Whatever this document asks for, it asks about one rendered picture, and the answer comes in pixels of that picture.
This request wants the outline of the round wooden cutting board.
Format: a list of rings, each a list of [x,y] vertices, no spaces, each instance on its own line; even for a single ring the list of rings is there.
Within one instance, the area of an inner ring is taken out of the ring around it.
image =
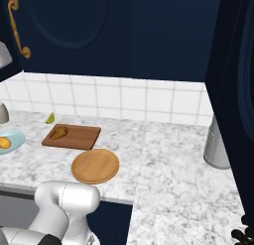
[[[71,174],[84,184],[102,184],[119,170],[119,159],[109,150],[95,149],[79,154],[71,164]]]

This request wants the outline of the brown croissant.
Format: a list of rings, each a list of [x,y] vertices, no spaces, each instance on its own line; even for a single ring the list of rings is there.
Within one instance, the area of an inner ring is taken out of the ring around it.
[[[51,136],[51,139],[52,140],[57,140],[57,139],[63,138],[66,135],[67,135],[67,128],[66,128],[66,126],[61,126],[61,127],[58,127],[54,131],[54,133]]]

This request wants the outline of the navy base cabinet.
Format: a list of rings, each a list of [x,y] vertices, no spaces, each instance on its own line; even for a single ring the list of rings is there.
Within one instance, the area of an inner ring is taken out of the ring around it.
[[[87,215],[90,230],[100,245],[127,245],[132,204],[101,200],[97,209]]]

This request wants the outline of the navy tall cabinet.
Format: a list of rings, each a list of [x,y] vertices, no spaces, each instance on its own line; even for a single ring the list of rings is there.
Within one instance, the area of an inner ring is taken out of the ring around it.
[[[254,226],[254,0],[220,0],[205,86]]]

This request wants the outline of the rectangular dark wooden tray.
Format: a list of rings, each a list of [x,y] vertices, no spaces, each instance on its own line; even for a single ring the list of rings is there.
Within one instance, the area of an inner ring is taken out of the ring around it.
[[[66,134],[55,138],[54,135],[56,132],[59,133],[60,127],[66,127]],[[87,151],[93,148],[100,131],[99,127],[56,124],[42,141],[42,145]]]

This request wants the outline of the grey ribbed canister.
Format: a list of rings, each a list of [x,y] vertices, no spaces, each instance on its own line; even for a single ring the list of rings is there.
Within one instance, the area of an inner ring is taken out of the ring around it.
[[[223,144],[216,117],[212,117],[203,151],[203,159],[219,170],[230,169],[230,163]]]

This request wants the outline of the light blue plate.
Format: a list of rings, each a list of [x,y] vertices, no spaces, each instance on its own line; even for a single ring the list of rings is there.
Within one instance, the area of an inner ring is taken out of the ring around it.
[[[9,154],[19,149],[25,142],[25,135],[18,130],[4,130],[0,132],[0,137],[5,137],[11,142],[7,149],[0,148],[0,155]]]

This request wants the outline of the grey metal pot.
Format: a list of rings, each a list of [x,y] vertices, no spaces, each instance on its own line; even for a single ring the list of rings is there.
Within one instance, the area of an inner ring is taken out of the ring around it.
[[[0,124],[7,123],[9,121],[9,112],[3,102],[0,102]]]

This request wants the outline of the orange round pastry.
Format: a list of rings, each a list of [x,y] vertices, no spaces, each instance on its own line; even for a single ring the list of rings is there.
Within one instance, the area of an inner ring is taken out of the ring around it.
[[[11,147],[11,141],[6,137],[0,137],[0,148],[8,149]]]

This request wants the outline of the silver range hood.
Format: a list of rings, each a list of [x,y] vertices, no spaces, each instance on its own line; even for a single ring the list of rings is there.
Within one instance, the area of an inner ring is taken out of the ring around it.
[[[0,42],[0,69],[12,62],[12,57],[4,43]]]

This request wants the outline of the grey appliance front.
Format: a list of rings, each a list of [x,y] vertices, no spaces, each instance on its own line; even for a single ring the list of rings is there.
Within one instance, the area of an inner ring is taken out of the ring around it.
[[[32,195],[0,190],[0,227],[27,229],[38,213]]]

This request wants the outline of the black plant leaves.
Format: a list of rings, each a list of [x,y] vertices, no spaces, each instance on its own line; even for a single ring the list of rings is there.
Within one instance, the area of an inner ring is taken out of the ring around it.
[[[237,240],[234,245],[254,245],[254,233],[251,231],[245,215],[241,217],[241,222],[243,225],[246,225],[244,232],[239,229],[233,229],[231,231],[231,237]]]

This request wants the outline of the plain navy wall cabinet door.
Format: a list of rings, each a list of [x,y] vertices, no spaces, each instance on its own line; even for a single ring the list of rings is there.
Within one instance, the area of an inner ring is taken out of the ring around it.
[[[132,75],[203,82],[220,0],[131,0]]]

